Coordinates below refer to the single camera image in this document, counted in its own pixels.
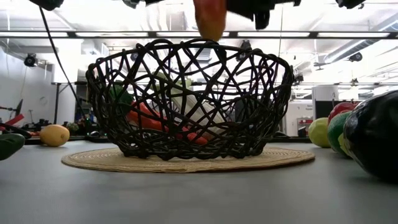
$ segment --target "black woven basket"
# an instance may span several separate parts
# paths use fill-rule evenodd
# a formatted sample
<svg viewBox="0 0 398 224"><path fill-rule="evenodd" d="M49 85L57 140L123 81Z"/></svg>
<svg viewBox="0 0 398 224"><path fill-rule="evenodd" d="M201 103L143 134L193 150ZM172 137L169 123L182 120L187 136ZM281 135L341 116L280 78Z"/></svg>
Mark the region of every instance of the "black woven basket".
<svg viewBox="0 0 398 224"><path fill-rule="evenodd" d="M204 52L212 57L205 66ZM125 156L163 160L261 154L286 113L294 79L275 55L203 39L137 44L99 58L86 77L110 141Z"/></svg>

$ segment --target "ceiling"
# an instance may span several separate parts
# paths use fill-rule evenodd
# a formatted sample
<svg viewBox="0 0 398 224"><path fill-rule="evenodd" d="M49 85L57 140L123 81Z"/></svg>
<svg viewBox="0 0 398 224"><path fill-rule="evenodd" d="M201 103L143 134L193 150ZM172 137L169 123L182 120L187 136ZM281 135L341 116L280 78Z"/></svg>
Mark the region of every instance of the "ceiling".
<svg viewBox="0 0 398 224"><path fill-rule="evenodd" d="M367 0L362 9L342 9L335 0L305 0L300 7L291 4L276 6L271 11L271 20L267 30L337 30L369 31L378 30L380 24L388 19L398 21L398 0ZM195 30L195 13L192 1L165 0L137 9L127 7L118 0L65 0L60 9L46 12L51 30ZM43 30L39 9L28 0L0 0L1 30ZM255 30L254 23L239 15L228 13L226 31ZM71 40L56 40L56 46L67 46ZM110 54L122 48L130 49L137 43L145 44L150 39L104 39L96 44L106 45ZM178 43L182 39L172 39ZM241 39L222 39L223 45L239 47ZM304 81L296 86L294 93L303 98L310 93L311 83L349 83L357 78L360 83L397 82L398 81L398 40L381 40L361 49L363 59L360 62L349 62L345 59L322 70L314 67L315 62L323 62L324 56L341 50L352 40L279 40L251 39L252 48L259 48L267 54L280 55L302 74ZM24 47L48 47L47 39L11 39L9 49L17 51ZM53 61L48 52L38 54L42 59ZM378 86L340 86L341 92L357 91L360 94L373 92Z"/></svg>

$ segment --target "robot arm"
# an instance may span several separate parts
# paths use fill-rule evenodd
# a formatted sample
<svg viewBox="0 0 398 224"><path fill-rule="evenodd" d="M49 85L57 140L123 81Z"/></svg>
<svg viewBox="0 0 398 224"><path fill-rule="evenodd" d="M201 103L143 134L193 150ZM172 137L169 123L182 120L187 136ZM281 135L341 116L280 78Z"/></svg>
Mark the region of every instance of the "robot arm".
<svg viewBox="0 0 398 224"><path fill-rule="evenodd" d="M30 1L48 11L60 7L63 3L63 0ZM145 1L146 4L153 4L163 0L123 0L127 6L134 9L140 1ZM273 10L276 4L287 2L293 2L294 6L299 6L301 0L227 0L227 10L254 21L256 23L256 29L265 29L269 23L270 10ZM352 9L365 2L365 0L336 0L336 2L339 7Z"/></svg>

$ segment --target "white vegetable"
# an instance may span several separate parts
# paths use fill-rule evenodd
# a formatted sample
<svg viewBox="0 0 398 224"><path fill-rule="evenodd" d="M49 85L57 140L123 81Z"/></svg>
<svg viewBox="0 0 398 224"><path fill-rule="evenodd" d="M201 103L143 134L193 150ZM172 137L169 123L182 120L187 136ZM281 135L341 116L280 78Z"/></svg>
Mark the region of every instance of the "white vegetable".
<svg viewBox="0 0 398 224"><path fill-rule="evenodd" d="M167 77L166 77L163 73L158 72L157 76L158 76L159 78L164 78L164 79L167 80ZM189 86L191 85L191 83L192 83L192 81L191 81L190 79L186 79L186 81L185 81L186 88L189 88ZM177 94L181 94L181 93L182 93L182 90L179 90L179 89L176 89L176 88L172 88L172 89L170 90L170 92L171 92L172 95L177 95ZM183 97L182 97L182 96L175 96L175 97L172 97L172 101L173 101L174 104L180 109L180 111L182 111L182 100L183 100ZM185 103L185 111L184 111L184 115L185 115L185 116L186 116L189 112L191 112L192 108L196 105L196 103L197 103L197 99L196 99L196 97L195 97L194 95L187 95L187 102ZM214 109L214 107L211 106L211 105L210 105L209 103L207 103L207 102L202 103L202 106L203 106L203 108L205 109L206 113L208 113L208 112L210 112L211 110ZM199 108L197 108L196 111L192 114L192 116L190 117L190 119L191 119L192 121L194 121L194 122L197 122L197 121L199 121L202 117L204 117L204 115L205 115L205 112L199 107ZM213 115L214 115L214 112L212 112L212 113L209 114L208 116L209 116L209 118L211 118ZM216 115L215 115L213 121L214 121L215 124L225 122L225 120L223 119L223 117L220 115L219 112L216 112ZM208 124L208 122L209 122L208 118L205 117L205 118L203 118L203 119L199 122L199 124L202 125L202 126L206 126L206 125ZM207 128L207 130L213 131L213 132L216 133L216 134L220 134L220 133L222 133L223 131L225 131L225 129L214 127L214 125L215 125L214 123L211 123L211 124L210 124L210 127ZM203 133L203 137L206 138L207 140L210 140L210 139L213 139L213 138L214 138L214 135L212 135L212 134L210 134L210 133L208 133L208 132L205 132L205 133Z"/></svg>

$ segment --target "pipe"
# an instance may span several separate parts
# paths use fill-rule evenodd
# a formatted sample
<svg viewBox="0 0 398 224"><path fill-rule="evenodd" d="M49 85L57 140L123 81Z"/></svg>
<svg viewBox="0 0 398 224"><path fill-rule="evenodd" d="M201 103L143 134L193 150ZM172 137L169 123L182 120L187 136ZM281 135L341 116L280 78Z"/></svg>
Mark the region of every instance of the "pipe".
<svg viewBox="0 0 398 224"><path fill-rule="evenodd" d="M379 32L396 32L398 31L398 13L388 18L384 22L380 23L372 29L372 31ZM325 56L325 63L334 63L341 59L347 58L356 52L359 52L366 47L369 47L380 39L368 39L368 40L352 40L347 44L343 45L339 49Z"/></svg>

